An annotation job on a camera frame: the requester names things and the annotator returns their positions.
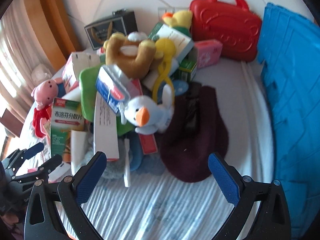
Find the green ibuprofen box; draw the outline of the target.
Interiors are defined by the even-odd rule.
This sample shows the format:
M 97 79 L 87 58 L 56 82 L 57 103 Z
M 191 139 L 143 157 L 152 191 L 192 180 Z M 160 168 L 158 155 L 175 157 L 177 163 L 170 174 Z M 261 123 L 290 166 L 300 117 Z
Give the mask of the green ibuprofen box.
M 54 99 L 50 127 L 52 157 L 60 155 L 62 161 L 71 162 L 71 131 L 83 131 L 84 123 L 80 102 Z

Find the pink pig plush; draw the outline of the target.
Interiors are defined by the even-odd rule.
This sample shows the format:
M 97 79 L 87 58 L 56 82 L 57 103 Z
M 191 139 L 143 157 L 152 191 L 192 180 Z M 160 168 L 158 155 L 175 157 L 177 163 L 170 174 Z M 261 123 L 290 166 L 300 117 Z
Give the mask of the pink pig plush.
M 61 77 L 43 81 L 32 91 L 31 96 L 36 103 L 32 125 L 38 138 L 43 138 L 47 135 L 43 126 L 50 119 L 48 108 L 55 98 L 61 98 L 65 94 Z

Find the long white leaflet box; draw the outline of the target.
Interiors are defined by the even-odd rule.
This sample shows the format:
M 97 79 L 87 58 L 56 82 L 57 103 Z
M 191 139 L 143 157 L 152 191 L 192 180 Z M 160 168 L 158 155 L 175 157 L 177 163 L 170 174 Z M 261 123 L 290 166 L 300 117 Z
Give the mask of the long white leaflet box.
M 119 159 L 116 115 L 99 92 L 95 99 L 93 138 L 95 152 L 104 152 L 107 161 Z

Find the red white medicine box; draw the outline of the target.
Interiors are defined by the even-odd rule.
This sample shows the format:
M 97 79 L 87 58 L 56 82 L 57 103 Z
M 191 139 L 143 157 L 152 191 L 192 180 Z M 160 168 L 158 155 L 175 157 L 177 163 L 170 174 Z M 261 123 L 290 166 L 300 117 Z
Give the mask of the red white medicine box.
M 69 56 L 62 72 L 62 80 L 66 93 L 79 85 L 79 76 L 82 70 L 95 67 L 100 63 L 97 54 L 73 52 Z

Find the white duck plush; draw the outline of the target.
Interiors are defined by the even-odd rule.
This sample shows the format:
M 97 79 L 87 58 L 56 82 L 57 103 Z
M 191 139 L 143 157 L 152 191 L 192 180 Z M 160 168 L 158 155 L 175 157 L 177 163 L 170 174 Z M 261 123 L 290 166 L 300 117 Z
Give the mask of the white duck plush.
M 162 103 L 155 103 L 149 96 L 131 99 L 124 108 L 124 118 L 135 126 L 135 132 L 143 135 L 164 133 L 174 114 L 174 90 L 165 85 Z

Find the brown bear plush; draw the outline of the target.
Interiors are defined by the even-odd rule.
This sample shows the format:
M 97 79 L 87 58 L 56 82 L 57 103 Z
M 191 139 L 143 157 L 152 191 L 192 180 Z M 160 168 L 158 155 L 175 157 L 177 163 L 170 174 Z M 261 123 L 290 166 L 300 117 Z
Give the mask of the brown bear plush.
M 144 32 L 113 33 L 104 42 L 106 64 L 116 64 L 130 79 L 143 79 L 163 61 L 164 53 Z

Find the black gift bag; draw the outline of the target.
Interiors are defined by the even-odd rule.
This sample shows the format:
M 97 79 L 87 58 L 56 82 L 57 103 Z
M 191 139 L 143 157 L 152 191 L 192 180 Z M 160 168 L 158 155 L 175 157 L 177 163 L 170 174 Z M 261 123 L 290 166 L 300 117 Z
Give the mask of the black gift bag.
M 113 11 L 112 15 L 85 26 L 93 50 L 101 48 L 113 33 L 129 35 L 134 31 L 138 31 L 135 12 L 127 9 Z

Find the blue folding crate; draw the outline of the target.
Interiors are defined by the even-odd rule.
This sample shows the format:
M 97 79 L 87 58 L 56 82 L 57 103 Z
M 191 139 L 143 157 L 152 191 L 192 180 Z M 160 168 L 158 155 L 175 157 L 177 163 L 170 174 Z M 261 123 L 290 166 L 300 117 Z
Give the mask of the blue folding crate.
M 272 116 L 274 176 L 285 191 L 292 238 L 299 239 L 319 212 L 319 27 L 268 3 L 258 61 Z

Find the pink box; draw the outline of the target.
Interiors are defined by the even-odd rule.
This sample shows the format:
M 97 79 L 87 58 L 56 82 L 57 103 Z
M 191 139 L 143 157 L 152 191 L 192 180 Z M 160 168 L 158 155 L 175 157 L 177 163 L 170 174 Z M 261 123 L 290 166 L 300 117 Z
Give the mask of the pink box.
M 222 47 L 222 43 L 215 39 L 195 42 L 197 68 L 202 69 L 217 64 L 222 53 Z

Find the green white medicine box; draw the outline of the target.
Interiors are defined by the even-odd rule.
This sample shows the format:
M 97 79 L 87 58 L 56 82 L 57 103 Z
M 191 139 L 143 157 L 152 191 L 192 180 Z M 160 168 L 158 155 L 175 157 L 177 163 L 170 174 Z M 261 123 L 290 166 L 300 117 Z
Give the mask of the green white medicine box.
M 176 47 L 175 58 L 179 63 L 181 63 L 182 60 L 186 58 L 186 56 L 194 46 L 194 42 L 189 36 L 160 22 L 158 22 L 154 26 L 154 28 L 152 29 L 148 37 L 149 39 L 155 42 L 159 38 L 170 39 L 175 44 L 175 47 Z

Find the red toy suitcase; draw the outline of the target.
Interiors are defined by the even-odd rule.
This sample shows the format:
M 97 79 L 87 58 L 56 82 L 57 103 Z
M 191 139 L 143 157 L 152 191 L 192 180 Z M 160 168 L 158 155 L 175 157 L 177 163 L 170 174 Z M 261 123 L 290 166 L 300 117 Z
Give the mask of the red toy suitcase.
M 191 35 L 194 41 L 215 39 L 223 57 L 251 62 L 257 56 L 262 19 L 246 0 L 192 0 Z

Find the yellow duck plush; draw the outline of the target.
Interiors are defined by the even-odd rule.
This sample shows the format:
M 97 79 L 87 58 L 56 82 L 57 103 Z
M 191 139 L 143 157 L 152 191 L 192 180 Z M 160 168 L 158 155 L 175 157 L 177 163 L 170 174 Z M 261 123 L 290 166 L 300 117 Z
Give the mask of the yellow duck plush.
M 162 15 L 163 22 L 170 27 L 184 27 L 190 29 L 193 12 L 190 10 L 180 10 L 175 13 L 166 12 Z

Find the wooden curved screen frame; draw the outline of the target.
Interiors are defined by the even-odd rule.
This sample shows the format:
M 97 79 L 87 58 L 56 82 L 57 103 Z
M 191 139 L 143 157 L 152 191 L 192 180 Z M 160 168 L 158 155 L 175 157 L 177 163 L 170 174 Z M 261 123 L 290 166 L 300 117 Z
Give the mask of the wooden curved screen frame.
M 55 71 L 82 47 L 68 18 L 63 0 L 24 0 L 31 27 Z

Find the wall socket plate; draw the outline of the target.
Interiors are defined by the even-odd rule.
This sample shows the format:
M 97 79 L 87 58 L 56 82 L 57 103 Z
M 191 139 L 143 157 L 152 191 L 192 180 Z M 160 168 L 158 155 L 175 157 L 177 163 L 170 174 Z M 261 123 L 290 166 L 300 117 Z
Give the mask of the wall socket plate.
M 161 19 L 163 14 L 165 13 L 176 13 L 179 10 L 181 10 L 181 8 L 179 7 L 158 7 L 158 17 Z

